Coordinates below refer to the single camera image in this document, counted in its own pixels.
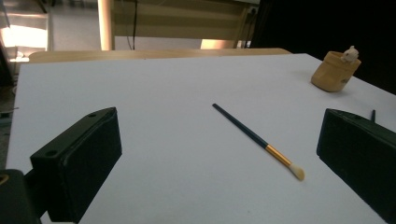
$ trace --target black block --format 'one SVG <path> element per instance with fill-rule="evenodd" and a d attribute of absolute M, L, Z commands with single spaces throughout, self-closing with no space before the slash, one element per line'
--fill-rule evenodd
<path fill-rule="evenodd" d="M 33 154 L 50 219 L 78 223 L 120 155 L 114 107 L 84 117 Z"/>
<path fill-rule="evenodd" d="M 327 109 L 317 154 L 385 221 L 396 223 L 396 133 Z"/>
<path fill-rule="evenodd" d="M 0 223 L 41 224 L 19 170 L 0 171 Z"/>

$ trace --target paintbrush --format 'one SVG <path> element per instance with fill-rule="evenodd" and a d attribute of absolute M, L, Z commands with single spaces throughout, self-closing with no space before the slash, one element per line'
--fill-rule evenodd
<path fill-rule="evenodd" d="M 267 142 L 265 142 L 257 134 L 255 134 L 253 131 L 251 131 L 247 126 L 245 126 L 239 120 L 237 120 L 232 115 L 227 113 L 227 111 L 223 110 L 220 106 L 218 106 L 217 104 L 213 104 L 213 107 L 215 107 L 230 122 L 232 122 L 234 125 L 236 125 L 236 127 L 238 127 L 242 132 L 247 134 L 247 136 L 249 136 L 253 141 L 255 141 L 257 144 L 259 144 L 261 147 L 265 148 L 265 150 L 267 150 L 271 155 L 273 155 L 280 162 L 282 162 L 282 164 L 284 164 L 286 167 L 288 167 L 291 170 L 291 172 L 299 180 L 304 180 L 304 170 L 301 167 L 297 166 L 296 164 L 294 164 L 290 160 L 288 160 L 288 158 L 286 158 L 284 155 L 282 155 L 273 146 L 271 146 Z"/>

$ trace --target cable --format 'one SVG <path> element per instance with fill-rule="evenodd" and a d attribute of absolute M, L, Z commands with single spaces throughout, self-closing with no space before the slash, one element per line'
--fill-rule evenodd
<path fill-rule="evenodd" d="M 253 22 L 255 21 L 255 18 L 256 18 L 255 17 L 256 9 L 255 8 L 251 9 L 250 13 L 252 14 L 251 15 L 252 17 L 251 17 L 251 20 L 250 20 L 250 23 L 249 23 L 249 26 L 248 26 L 248 29 L 247 29 L 247 39 L 245 41 L 245 46 L 244 46 L 245 49 L 248 48 L 248 38 L 250 36 L 251 25 L 253 24 Z"/>
<path fill-rule="evenodd" d="M 134 38 L 136 37 L 136 25 L 137 25 L 137 0 L 134 0 Z"/>
<path fill-rule="evenodd" d="M 124 1 L 121 0 L 122 5 L 122 17 L 125 22 L 125 33 L 126 33 L 126 40 L 128 41 L 128 46 L 130 50 L 134 49 L 134 38 L 136 36 L 136 24 L 137 24 L 137 0 L 134 0 L 134 33 L 133 33 L 133 45 L 131 45 L 131 41 L 129 40 L 129 30 L 128 30 L 128 22 L 126 20 L 126 13 L 125 13 L 125 5 Z"/>

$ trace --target white figurine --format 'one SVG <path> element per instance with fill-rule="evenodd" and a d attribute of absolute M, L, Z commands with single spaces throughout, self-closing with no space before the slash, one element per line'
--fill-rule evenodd
<path fill-rule="evenodd" d="M 343 63 L 349 62 L 353 64 L 359 57 L 359 52 L 355 49 L 355 46 L 351 46 L 344 52 L 344 55 L 341 57 L 341 61 Z"/>

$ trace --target white table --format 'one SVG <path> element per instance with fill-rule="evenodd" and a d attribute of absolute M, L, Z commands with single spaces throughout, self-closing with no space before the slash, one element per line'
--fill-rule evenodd
<path fill-rule="evenodd" d="M 7 168 L 83 116 L 119 111 L 123 155 L 80 223 L 384 223 L 316 154 L 326 108 L 396 130 L 396 96 L 310 84 L 305 54 L 38 63 L 21 68 Z M 298 181 L 212 107 L 305 170 Z M 44 223 L 50 223 L 45 215 Z"/>

